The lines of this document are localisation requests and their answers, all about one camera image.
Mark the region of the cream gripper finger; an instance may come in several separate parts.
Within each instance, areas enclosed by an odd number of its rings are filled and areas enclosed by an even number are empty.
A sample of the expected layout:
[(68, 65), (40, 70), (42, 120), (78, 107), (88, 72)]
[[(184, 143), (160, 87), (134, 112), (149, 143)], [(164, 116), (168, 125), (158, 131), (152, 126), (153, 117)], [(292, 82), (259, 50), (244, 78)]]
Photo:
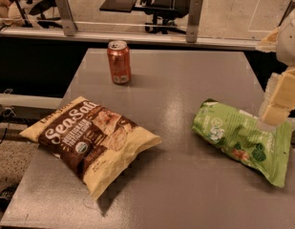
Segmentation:
[(263, 38), (255, 47), (259, 52), (275, 52), (277, 48), (277, 38), (279, 29), (276, 28), (268, 36)]
[(295, 110), (295, 67), (273, 73), (267, 81), (264, 101), (259, 110), (261, 122), (279, 126)]

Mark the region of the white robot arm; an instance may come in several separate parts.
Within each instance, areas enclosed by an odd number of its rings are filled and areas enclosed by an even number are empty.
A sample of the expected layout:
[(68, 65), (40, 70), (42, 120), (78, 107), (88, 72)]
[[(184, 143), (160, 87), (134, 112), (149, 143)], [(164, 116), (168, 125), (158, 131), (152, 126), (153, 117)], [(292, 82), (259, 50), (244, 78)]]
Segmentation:
[(295, 110), (295, 8), (256, 49), (275, 52), (277, 60), (287, 65), (283, 73), (273, 73), (269, 77), (259, 110), (261, 122), (279, 126)]

